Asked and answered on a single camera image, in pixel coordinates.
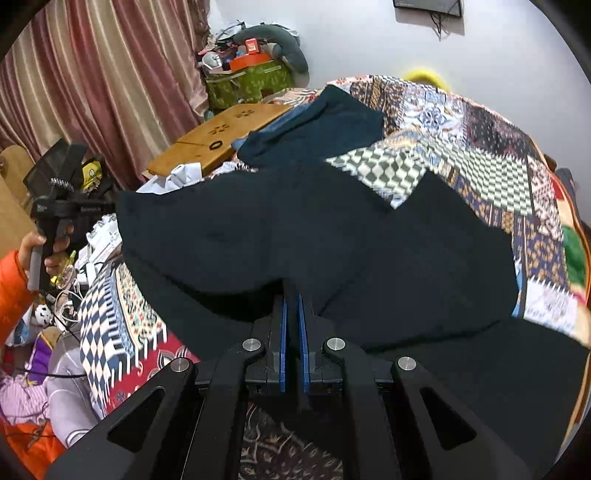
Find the orange sleeve left forearm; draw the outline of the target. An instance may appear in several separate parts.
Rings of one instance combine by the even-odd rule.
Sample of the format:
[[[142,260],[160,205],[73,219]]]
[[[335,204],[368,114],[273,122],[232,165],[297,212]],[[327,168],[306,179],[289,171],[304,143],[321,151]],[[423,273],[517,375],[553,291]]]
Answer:
[[[5,343],[19,320],[37,297],[28,290],[28,277],[19,263],[18,252],[1,260],[0,270],[0,341]]]

